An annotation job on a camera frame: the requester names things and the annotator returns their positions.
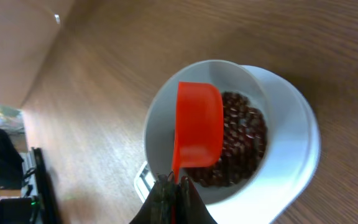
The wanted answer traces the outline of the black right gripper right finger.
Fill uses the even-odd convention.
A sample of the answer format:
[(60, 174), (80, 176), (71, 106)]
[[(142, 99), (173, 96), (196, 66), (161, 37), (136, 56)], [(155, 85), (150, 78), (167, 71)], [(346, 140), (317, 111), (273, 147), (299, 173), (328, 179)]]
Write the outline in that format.
[(217, 224), (208, 212), (192, 180), (183, 176), (178, 184), (175, 202), (176, 224)]

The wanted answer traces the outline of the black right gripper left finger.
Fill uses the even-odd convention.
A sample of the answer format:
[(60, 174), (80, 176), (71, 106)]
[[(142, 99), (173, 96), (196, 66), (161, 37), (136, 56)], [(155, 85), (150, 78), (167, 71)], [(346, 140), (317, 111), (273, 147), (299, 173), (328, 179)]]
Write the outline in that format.
[(149, 196), (130, 224), (171, 224), (172, 174), (160, 174)]

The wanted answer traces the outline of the red plastic measuring scoop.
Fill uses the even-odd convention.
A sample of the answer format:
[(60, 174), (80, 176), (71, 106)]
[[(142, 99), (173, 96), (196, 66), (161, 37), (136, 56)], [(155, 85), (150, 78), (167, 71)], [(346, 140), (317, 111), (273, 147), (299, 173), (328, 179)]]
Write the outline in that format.
[(172, 171), (215, 164), (223, 148), (223, 100), (209, 83), (179, 82)]

